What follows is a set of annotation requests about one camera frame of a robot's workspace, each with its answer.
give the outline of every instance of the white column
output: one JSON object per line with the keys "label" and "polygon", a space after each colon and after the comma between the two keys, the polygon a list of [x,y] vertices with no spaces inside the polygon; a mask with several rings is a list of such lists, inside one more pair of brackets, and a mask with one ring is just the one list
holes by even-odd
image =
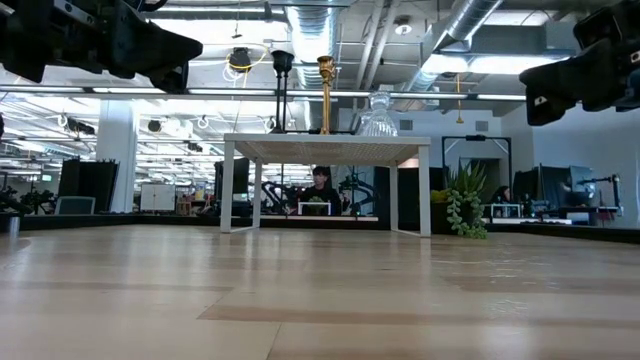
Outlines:
{"label": "white column", "polygon": [[236,152],[235,141],[224,142],[224,169],[222,173],[222,214],[220,231],[231,233],[231,206],[233,204],[233,157]]}
{"label": "white column", "polygon": [[389,219],[391,230],[398,231],[398,166],[389,166]]}
{"label": "white column", "polygon": [[418,148],[418,182],[420,191],[420,236],[431,236],[431,186],[429,185],[429,147]]}
{"label": "white column", "polygon": [[133,208],[139,121],[132,105],[126,100],[100,102],[96,160],[114,159],[119,165],[110,209],[116,212]]}
{"label": "white column", "polygon": [[253,227],[260,227],[260,207],[262,206],[262,160],[256,159],[253,180]]}

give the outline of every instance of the desk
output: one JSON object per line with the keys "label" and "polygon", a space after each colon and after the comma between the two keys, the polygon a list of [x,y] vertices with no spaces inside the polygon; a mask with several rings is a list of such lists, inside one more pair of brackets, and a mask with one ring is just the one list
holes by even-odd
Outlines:
{"label": "desk", "polygon": [[260,227],[260,192],[254,188],[253,226],[231,229],[233,165],[236,151],[254,161],[255,179],[262,178],[262,165],[320,164],[389,166],[391,230],[398,229],[398,165],[416,154],[419,164],[420,233],[431,236],[428,137],[370,137],[350,135],[225,134],[220,231],[231,233]]}

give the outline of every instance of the pillar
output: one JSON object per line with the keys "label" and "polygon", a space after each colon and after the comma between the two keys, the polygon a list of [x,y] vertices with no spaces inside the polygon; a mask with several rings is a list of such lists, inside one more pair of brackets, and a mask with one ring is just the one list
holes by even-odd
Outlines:
{"label": "pillar", "polygon": [[131,212],[133,208],[138,123],[131,101],[101,101],[96,160],[114,159],[119,164],[111,211]]}

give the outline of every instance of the black frame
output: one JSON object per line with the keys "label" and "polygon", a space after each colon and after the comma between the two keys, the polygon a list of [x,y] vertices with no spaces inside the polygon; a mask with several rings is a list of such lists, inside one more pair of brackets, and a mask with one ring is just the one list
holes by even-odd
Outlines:
{"label": "black frame", "polygon": [[[464,141],[475,141],[475,142],[484,142],[487,140],[504,140],[507,142],[507,154],[509,158],[509,194],[511,195],[511,199],[513,199],[513,164],[511,158],[511,138],[504,136],[484,136],[484,135],[467,135],[467,136],[443,136],[441,145],[442,145],[442,169],[447,168],[447,154],[445,154],[445,148],[447,140],[455,139],[455,140],[464,140]],[[442,171],[442,183],[444,184],[445,189],[447,188],[447,171]]]}

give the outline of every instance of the plant pot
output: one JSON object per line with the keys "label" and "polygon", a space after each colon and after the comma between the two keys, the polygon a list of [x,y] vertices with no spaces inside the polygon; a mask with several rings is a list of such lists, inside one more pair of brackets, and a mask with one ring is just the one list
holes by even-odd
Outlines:
{"label": "plant pot", "polygon": [[[450,203],[431,203],[431,232],[434,234],[455,235],[456,231],[451,230],[451,224],[447,218],[451,216],[447,213],[447,207]],[[460,216],[462,222],[469,226],[473,224],[473,209],[471,204],[462,203],[460,206]]]}

